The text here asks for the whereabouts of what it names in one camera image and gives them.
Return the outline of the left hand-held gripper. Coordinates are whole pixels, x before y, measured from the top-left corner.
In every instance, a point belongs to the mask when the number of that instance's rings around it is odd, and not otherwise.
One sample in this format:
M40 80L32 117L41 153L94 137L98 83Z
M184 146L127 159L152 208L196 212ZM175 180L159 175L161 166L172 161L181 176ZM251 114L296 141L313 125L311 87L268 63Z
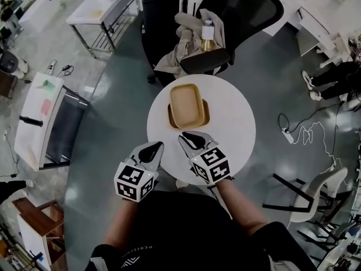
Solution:
M116 194L140 202L154 188L164 153L164 143L148 142L133 149L125 162L120 162L114 177Z

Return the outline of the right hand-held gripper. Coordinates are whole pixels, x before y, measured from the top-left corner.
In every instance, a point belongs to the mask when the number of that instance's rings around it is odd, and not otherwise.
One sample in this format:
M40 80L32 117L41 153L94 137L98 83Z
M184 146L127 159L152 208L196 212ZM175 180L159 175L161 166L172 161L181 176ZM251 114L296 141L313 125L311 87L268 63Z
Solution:
M196 175L207 185L231 176L228 157L218 143L208 134L200 131L185 131L178 136L178 142L189 157L189 164Z

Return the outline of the person's left forearm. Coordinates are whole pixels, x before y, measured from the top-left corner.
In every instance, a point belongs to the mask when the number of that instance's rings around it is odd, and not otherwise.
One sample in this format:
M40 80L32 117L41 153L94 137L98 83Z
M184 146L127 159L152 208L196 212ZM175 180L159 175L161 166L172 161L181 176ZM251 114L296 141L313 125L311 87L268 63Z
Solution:
M124 199L106 232L103 244L119 249L127 245L130 231L136 217L138 203Z

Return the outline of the white round table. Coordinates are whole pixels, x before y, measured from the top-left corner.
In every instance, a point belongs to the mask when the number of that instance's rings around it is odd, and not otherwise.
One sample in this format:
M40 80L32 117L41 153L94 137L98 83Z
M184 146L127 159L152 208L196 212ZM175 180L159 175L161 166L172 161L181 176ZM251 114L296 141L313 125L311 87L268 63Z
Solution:
M188 184L206 184L191 171L188 158L178 142L181 130L173 128L169 122L170 91L184 84L195 84L207 102L210 121L197 130L210 134L219 143L229 161L230 175L235 176L252 154L256 140L255 119L243 94L226 80L211 75L181 77L163 88L153 101L148 114L147 136L150 142L164 143L162 168Z

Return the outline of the beige cloth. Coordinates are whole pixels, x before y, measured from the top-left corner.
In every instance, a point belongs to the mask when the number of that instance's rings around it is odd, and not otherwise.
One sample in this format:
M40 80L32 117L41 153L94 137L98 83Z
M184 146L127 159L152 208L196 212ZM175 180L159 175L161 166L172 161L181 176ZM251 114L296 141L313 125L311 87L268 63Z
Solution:
M185 76L186 72L182 69L180 62L184 58L202 53L202 27L207 20L214 24L214 48L226 47L223 21L215 13L205 8L200 10L200 15L201 18L182 12L175 15L175 22L179 24L176 30L179 41L173 46L171 52L160 59L155 66L156 71L171 73L176 79Z

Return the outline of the bottle with white label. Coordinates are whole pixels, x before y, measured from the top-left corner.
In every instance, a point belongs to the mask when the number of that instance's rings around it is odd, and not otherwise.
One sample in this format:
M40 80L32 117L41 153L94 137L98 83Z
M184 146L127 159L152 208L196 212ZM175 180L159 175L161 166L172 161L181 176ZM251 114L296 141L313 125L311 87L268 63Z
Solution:
M201 49L203 52L212 51L215 49L214 23L211 20L206 20L202 26Z

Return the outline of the green item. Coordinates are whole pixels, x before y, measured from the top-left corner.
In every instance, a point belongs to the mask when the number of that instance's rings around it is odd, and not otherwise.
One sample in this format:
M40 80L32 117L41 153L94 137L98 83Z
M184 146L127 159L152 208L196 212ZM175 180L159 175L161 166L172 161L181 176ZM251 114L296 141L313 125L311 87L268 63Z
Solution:
M51 83L49 80L44 80L42 85L37 86L37 89L42 89L48 92L52 92L55 89L55 85Z

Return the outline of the black high-back chair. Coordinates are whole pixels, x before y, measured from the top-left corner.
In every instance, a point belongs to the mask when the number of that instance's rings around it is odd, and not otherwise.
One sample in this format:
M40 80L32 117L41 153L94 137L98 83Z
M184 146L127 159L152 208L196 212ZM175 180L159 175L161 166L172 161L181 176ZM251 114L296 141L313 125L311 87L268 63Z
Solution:
M159 80L165 87L175 80L170 73L155 70L155 66L166 54L172 52L179 42L176 35L178 24L174 17L179 12L179 0L142 0L143 28L142 44L153 74L149 83Z

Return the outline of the grey chair with black legs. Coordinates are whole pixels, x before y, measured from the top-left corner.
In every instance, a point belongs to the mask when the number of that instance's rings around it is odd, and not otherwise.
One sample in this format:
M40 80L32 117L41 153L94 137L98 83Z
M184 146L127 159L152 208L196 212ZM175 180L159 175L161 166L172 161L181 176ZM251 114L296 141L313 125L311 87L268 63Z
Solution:
M264 203L262 207L277 211L290 212L290 222L306 222L311 219L318 210L322 187L326 187L325 197L330 200L335 200L340 185L346 178L347 174L348 170L345 167L325 171L317 175L309 183L303 183L301 180L297 179L296 182L301 185L300 187L296 187L291 182L281 178L277 174L274 174L272 177L296 193L296 197L293 203L289 206L277 206Z

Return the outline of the black office chair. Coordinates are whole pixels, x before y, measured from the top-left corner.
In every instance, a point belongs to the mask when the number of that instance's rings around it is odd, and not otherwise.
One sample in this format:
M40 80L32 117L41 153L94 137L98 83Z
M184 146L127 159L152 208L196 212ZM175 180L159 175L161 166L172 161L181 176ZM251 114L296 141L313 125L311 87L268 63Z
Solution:
M223 22L225 46L181 60L180 66L188 75L209 74L216 68L224 71L234 65L235 50L256 33L278 22L284 7L280 0L202 0L197 10L206 9Z

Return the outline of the white drawer desk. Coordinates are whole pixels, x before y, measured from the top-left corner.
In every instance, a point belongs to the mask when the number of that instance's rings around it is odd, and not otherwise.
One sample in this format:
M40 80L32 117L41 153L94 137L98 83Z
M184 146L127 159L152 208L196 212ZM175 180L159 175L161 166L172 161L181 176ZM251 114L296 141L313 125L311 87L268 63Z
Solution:
M336 37L320 13L309 0L279 0L284 13L275 24L267 27L264 32L270 36L276 35L286 23L298 29L296 38L300 56L319 48L320 54L325 54L330 60L342 59L342 51L338 49Z

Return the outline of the black round stool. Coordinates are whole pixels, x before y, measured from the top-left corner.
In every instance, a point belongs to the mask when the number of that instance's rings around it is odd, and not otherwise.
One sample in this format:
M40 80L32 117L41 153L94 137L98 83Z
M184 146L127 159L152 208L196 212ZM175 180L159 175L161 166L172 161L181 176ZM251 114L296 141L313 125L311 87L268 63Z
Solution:
M4 51L0 55L0 71L7 74L13 74L16 72L18 65L19 61L13 53Z

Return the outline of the white counter island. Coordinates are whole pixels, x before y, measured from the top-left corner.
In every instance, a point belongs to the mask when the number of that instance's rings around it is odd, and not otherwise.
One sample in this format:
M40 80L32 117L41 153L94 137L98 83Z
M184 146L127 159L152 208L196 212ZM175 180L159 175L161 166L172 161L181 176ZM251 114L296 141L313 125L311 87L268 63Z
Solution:
M41 33L68 1L35 0L20 18L19 24L24 30Z

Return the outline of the black frame chair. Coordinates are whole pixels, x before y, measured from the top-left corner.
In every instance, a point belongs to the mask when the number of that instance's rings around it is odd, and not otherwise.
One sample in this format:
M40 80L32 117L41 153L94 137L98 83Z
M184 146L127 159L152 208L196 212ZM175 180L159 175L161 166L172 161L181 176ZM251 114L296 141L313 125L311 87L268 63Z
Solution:
M316 226L318 230L323 231L326 233L326 235L318 234L314 237L311 237L310 235L307 235L300 230L297 230L297 233L304 239L305 242L312 243L323 251L330 251L339 243L351 238L352 235L349 233L349 231L352 228L355 228L356 232L358 232L359 228L361 227L361 221L355 220L353 218L347 222L342 223L341 225L332 222L329 222L326 225L319 222L307 222Z

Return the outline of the white metal frame desk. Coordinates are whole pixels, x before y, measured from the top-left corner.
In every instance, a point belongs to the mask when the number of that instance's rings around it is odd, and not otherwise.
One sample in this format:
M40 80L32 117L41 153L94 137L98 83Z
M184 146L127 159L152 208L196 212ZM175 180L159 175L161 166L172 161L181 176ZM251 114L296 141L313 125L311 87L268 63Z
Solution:
M66 19L87 52L97 59L97 53L112 53L123 32L139 15L139 0L84 0ZM97 26L100 32L89 44L78 27Z

